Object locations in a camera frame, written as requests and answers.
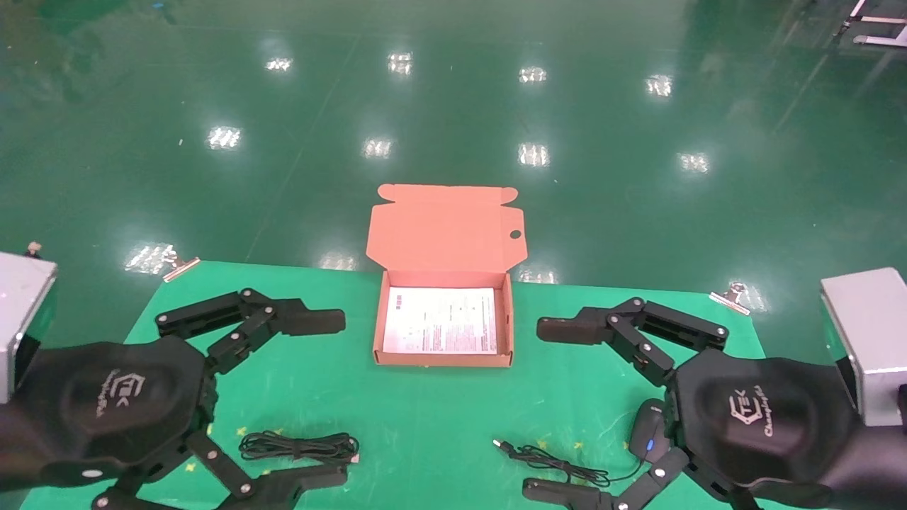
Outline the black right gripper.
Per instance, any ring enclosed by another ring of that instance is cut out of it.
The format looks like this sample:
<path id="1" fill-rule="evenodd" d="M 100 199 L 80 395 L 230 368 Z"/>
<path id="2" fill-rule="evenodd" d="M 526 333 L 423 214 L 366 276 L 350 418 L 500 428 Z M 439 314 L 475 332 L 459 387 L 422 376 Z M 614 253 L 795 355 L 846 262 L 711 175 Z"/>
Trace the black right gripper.
<path id="1" fill-rule="evenodd" d="M 734 507 L 753 507 L 758 498 L 796 507 L 875 506 L 864 425 L 835 368 L 726 355 L 725 326 L 641 297 L 609 309 L 583 307 L 575 317 L 540 317 L 536 335 L 550 343 L 608 345 L 649 383 L 666 387 L 673 449 L 618 496 L 527 478 L 528 500 L 566 509 L 644 509 L 684 473 Z M 676 369 L 651 336 L 699 354 Z"/>

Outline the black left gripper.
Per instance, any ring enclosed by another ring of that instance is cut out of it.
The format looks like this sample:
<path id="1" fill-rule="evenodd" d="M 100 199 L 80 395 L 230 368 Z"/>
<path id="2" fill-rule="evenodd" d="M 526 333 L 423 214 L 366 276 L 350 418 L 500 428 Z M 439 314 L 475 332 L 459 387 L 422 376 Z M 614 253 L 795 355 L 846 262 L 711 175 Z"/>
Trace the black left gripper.
<path id="1" fill-rule="evenodd" d="M 343 310 L 311 310 L 301 298 L 243 288 L 165 311 L 155 323 L 162 339 L 146 344 L 37 351 L 1 407 L 4 491 L 118 478 L 94 498 L 94 509 L 172 509 L 138 492 L 190 454 L 229 491 L 218 509 L 293 509 L 305 492 L 346 483 L 346 465 L 252 479 L 204 432 L 218 399 L 213 374 L 230 373 L 278 334 L 340 333 L 347 325 Z M 223 327 L 231 332 L 208 347 L 206 358 L 184 341 Z"/>

